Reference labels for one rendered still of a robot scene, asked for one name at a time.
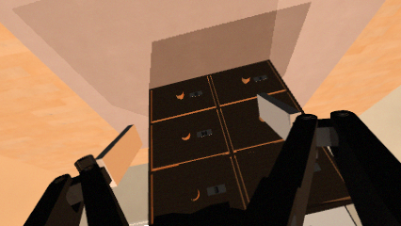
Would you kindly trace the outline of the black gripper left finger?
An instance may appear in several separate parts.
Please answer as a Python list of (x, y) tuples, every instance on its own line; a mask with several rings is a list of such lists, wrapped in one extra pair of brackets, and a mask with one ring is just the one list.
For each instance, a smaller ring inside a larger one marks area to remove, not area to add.
[(79, 175), (56, 177), (23, 226), (79, 226), (84, 205), (88, 226), (130, 226), (111, 187), (118, 186), (142, 145), (132, 124), (96, 158), (78, 159)]

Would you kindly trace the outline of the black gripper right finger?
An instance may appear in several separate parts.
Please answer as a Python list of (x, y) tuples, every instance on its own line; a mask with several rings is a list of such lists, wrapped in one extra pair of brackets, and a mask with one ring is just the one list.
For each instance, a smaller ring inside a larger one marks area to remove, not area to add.
[(327, 146), (361, 225), (401, 226), (401, 163), (355, 113), (318, 119), (264, 92), (257, 99), (260, 117), (285, 142), (237, 226), (303, 226), (318, 147)]

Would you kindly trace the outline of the dark brown drawer front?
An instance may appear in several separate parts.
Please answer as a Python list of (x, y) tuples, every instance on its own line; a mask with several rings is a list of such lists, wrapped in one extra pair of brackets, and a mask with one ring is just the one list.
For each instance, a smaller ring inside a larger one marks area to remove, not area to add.
[[(288, 93), (273, 97), (298, 110)], [(234, 153), (284, 141), (260, 117), (258, 100), (221, 108), (221, 114)]]
[[(268, 177), (282, 145), (235, 156), (250, 201), (263, 177)], [(307, 206), (349, 197), (345, 183), (322, 147), (318, 147)]]
[(152, 90), (152, 122), (216, 108), (208, 78)]
[(152, 223), (155, 216), (221, 202), (245, 210), (230, 157), (152, 175)]
[(285, 91), (268, 62), (214, 74), (211, 79), (219, 106), (255, 99), (262, 92), (270, 95)]
[(216, 110), (152, 125), (153, 170), (224, 154), (229, 151)]

